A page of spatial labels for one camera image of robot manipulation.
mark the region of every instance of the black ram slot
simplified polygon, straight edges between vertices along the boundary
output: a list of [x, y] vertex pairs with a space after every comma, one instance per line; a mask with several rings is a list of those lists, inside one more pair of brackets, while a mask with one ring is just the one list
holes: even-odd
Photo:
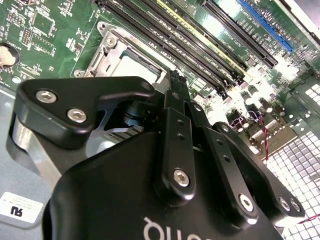
[[247, 70], [248, 66], [242, 61], [240, 57], [235, 55], [232, 51], [230, 51], [226, 46], [222, 45], [220, 41], [213, 36], [208, 30], [206, 30], [201, 24], [198, 22], [191, 20], [190, 16], [185, 13], [182, 7], [180, 7], [174, 0], [166, 0], [169, 4], [169, 7], [173, 7], [174, 11], [179, 14], [183, 19], [186, 20], [194, 29], [196, 29], [199, 33], [205, 36], [211, 43], [213, 43], [222, 53], [227, 55], [231, 60], [233, 60], [236, 64], [238, 64], [243, 70]]
[[192, 44], [192, 47], [197, 52], [202, 52], [208, 55], [211, 58], [211, 61], [215, 63], [216, 67], [227, 72], [234, 79], [242, 79], [244, 74], [241, 71], [236, 71], [232, 66], [220, 58], [213, 50], [208, 46], [202, 44], [195, 36], [190, 34], [184, 27], [181, 27], [177, 21], [167, 17], [167, 14], [164, 14], [162, 8], [150, 0], [140, 0], [150, 9], [152, 9], [151, 15], [156, 17], [156, 19], [161, 20], [165, 23], [166, 26], [170, 27], [173, 31], [182, 36], [185, 40]]
[[97, 2], [98, 6], [102, 8], [106, 8], [111, 13], [115, 14], [117, 17], [122, 19], [124, 22], [130, 23], [132, 27], [135, 28], [136, 32], [138, 32], [141, 36], [146, 36], [150, 39], [150, 43], [156, 47], [156, 49], [165, 51], [168, 53], [167, 58], [171, 59], [171, 61], [176, 63], [182, 63], [191, 71], [193, 71], [196, 75], [202, 78], [205, 81], [208, 81], [211, 85], [213, 85], [219, 93], [225, 93], [225, 86], [222, 85], [219, 81], [210, 76], [210, 73], [206, 71], [206, 69], [199, 64], [196, 64], [190, 57], [185, 57], [179, 52], [176, 52], [173, 49], [173, 46], [163, 41], [161, 36], [158, 36], [149, 28], [145, 27], [143, 24], [137, 21], [137, 18], [125, 12], [119, 5], [111, 0], [102, 0]]
[[204, 0], [201, 6], [265, 65], [272, 69], [278, 64], [278, 62], [263, 47], [261, 47], [246, 31], [244, 31], [232, 18], [230, 18], [229, 15], [226, 14], [215, 2], [211, 0]]
[[207, 61], [205, 61], [202, 56], [197, 52], [199, 49], [194, 49], [195, 46], [186, 46], [183, 41], [180, 41], [178, 37], [172, 34], [169, 30], [165, 29], [164, 27], [160, 27], [161, 25], [156, 22], [152, 17], [148, 16], [147, 14], [143, 14], [143, 9], [139, 6], [132, 3], [130, 0], [117, 0], [118, 3], [125, 6], [127, 9], [133, 11], [134, 13], [142, 13], [140, 14], [140, 18], [148, 23], [151, 27], [156, 30], [156, 32], [161, 33], [164, 35], [168, 40], [172, 41], [175, 45], [177, 45], [180, 49], [182, 49], [185, 53], [191, 53], [193, 58], [196, 59], [196, 62], [199, 62], [201, 65], [205, 66], [206, 70], [211, 72], [215, 79], [223, 83], [228, 83], [228, 85], [234, 85], [235, 83], [232, 82], [229, 78], [224, 76], [221, 72], [214, 68], [213, 65], [210, 65]]

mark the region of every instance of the silver screw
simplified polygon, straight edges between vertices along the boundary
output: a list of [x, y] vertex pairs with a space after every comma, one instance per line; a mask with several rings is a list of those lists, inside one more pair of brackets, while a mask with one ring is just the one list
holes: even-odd
[[279, 197], [279, 201], [281, 203], [281, 206], [289, 212], [290, 211], [289, 204], [282, 197]]
[[201, 112], [202, 110], [202, 108], [198, 104], [194, 104], [194, 108], [199, 112]]
[[108, 48], [113, 48], [115, 45], [116, 45], [117, 41], [116, 39], [113, 37], [113, 36], [109, 36], [107, 39], [106, 39], [106, 46]]
[[226, 125], [222, 125], [222, 129], [225, 131], [225, 132], [229, 132], [229, 129]]
[[176, 99], [178, 99], [178, 100], [180, 99], [180, 97], [179, 97], [178, 93], [173, 92], [173, 93], [172, 93], [172, 95], [173, 95]]
[[240, 194], [239, 200], [241, 205], [245, 208], [245, 210], [247, 210], [248, 212], [252, 212], [254, 210], [254, 205], [246, 195]]
[[87, 115], [85, 114], [85, 112], [77, 108], [70, 109], [67, 112], [67, 116], [70, 120], [79, 124], [87, 120]]
[[301, 212], [301, 208], [299, 207], [299, 205], [293, 199], [290, 199], [290, 202], [291, 202], [292, 206], [294, 207], [294, 209], [297, 212]]
[[82, 73], [78, 70], [75, 70], [73, 74], [76, 78], [81, 78], [81, 76], [82, 76]]
[[37, 91], [35, 97], [40, 102], [45, 104], [53, 104], [55, 101], [57, 101], [57, 96], [53, 92], [47, 90]]
[[141, 82], [141, 86], [147, 90], [151, 90], [151, 86], [148, 83], [146, 83], [145, 81]]
[[189, 177], [182, 170], [175, 170], [173, 172], [173, 178], [181, 187], [187, 187], [189, 185]]

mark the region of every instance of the integrated circuit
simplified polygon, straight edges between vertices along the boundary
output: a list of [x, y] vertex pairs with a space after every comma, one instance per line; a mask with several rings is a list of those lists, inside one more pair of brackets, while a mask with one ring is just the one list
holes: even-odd
[[42, 35], [49, 37], [53, 30], [54, 23], [48, 17], [42, 15], [39, 12], [35, 12], [32, 20], [33, 30], [40, 31]]

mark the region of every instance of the metal bracket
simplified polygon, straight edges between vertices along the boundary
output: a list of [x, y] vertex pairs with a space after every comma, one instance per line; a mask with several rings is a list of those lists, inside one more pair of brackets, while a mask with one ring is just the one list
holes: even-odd
[[211, 164], [213, 191], [220, 199], [221, 209], [238, 228], [246, 229], [258, 221], [258, 209], [241, 176], [224, 137], [211, 129], [204, 110], [189, 102], [193, 134], [202, 145]]
[[247, 184], [251, 186], [257, 204], [269, 220], [277, 227], [302, 221], [306, 212], [301, 203], [239, 139], [237, 134], [222, 122], [215, 123], [213, 129], [225, 138], [241, 174], [249, 181]]

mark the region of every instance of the metal mesh grille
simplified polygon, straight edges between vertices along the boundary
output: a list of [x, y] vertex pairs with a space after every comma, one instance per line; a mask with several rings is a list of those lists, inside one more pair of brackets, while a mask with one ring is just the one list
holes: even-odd
[[307, 94], [313, 101], [320, 105], [320, 85], [315, 84], [310, 89], [308, 89], [305, 94]]
[[[306, 216], [320, 213], [320, 140], [311, 131], [270, 156], [267, 167], [302, 203]], [[320, 220], [283, 232], [285, 240], [320, 240]]]

